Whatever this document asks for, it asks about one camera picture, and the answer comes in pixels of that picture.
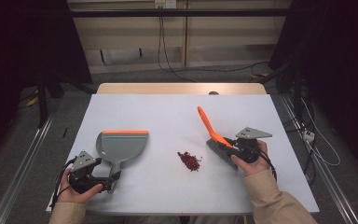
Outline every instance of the person's right hand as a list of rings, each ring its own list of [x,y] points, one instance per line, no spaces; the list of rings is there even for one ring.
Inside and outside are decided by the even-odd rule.
[[[257,140],[257,143],[260,145],[261,150],[268,154],[267,143],[261,140]],[[256,173],[269,170],[269,164],[261,157],[258,157],[257,161],[253,163],[247,163],[235,155],[232,155],[231,159],[245,172],[246,175],[254,175]]]
[[[62,193],[58,198],[58,203],[86,203],[90,198],[94,197],[103,188],[102,184],[97,184],[88,191],[80,194],[70,187],[68,182],[68,175],[71,173],[70,169],[66,169],[63,173],[60,189]]]

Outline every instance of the black curtain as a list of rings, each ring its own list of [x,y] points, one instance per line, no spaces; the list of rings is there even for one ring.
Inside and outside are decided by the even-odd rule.
[[[20,92],[36,86],[36,75],[61,82],[91,83],[73,19],[49,12],[69,11],[65,0],[0,1],[0,140],[15,115]]]
[[[295,0],[292,7],[305,7],[308,2]],[[324,6],[315,10],[319,27],[302,53],[298,70],[358,160],[358,1],[324,0],[318,6]],[[309,25],[309,21],[286,19],[269,64],[272,68],[293,55]]]

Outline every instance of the white table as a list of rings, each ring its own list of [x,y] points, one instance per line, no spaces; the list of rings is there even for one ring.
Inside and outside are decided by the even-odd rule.
[[[253,207],[233,170],[205,144],[209,139],[197,111],[203,107],[213,128],[225,137],[249,126],[272,133],[263,139],[281,190],[294,195],[310,212],[319,212],[296,155],[269,95],[96,94],[89,103],[68,160],[86,150],[99,157],[95,141],[102,130],[146,129],[141,155],[122,164],[113,194],[91,199],[87,210],[101,215],[244,215]],[[202,157],[190,172],[177,152]],[[110,164],[94,169],[108,176]]]

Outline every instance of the metal rail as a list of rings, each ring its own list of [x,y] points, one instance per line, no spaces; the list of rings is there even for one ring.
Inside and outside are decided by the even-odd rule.
[[[0,201],[0,224],[6,222],[11,208],[13,207],[14,202],[16,202],[16,199],[21,191],[22,185],[31,169],[34,159],[37,156],[37,152],[42,146],[43,140],[48,133],[48,129],[58,108],[59,105],[53,106],[48,120],[41,128],[37,129],[33,142],[28,147],[28,151],[22,159],[20,167],[17,169],[16,174],[13,176],[13,179],[11,180],[4,196]]]
[[[293,103],[290,101],[290,99],[286,99],[284,96],[281,96],[281,99],[283,101],[284,106],[286,107],[287,113],[289,114],[291,119],[293,119],[293,123],[295,124],[296,128],[301,128],[302,126],[297,121],[297,119],[295,119],[296,115],[292,109],[294,108]],[[307,146],[307,151],[310,153],[311,145],[307,141],[305,141],[305,143]],[[314,147],[313,150],[315,150],[318,154],[320,153],[317,147]],[[336,203],[338,211],[341,213],[343,219],[345,220],[345,223],[358,223],[358,218],[355,215],[353,208],[351,207],[350,201],[348,200],[344,191],[339,186],[333,174],[330,172],[328,166],[324,162],[320,161],[315,155],[315,153],[312,153],[312,159],[314,161],[315,167],[317,168],[319,174],[322,177],[322,180],[324,181],[324,184],[326,185],[328,191],[330,192],[330,195]]]

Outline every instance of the red debris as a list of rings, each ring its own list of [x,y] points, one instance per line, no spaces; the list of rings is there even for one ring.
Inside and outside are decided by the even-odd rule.
[[[185,152],[183,154],[178,152],[178,156],[190,171],[199,170],[200,168],[199,160],[197,160],[195,156],[191,156],[190,153],[188,152]]]

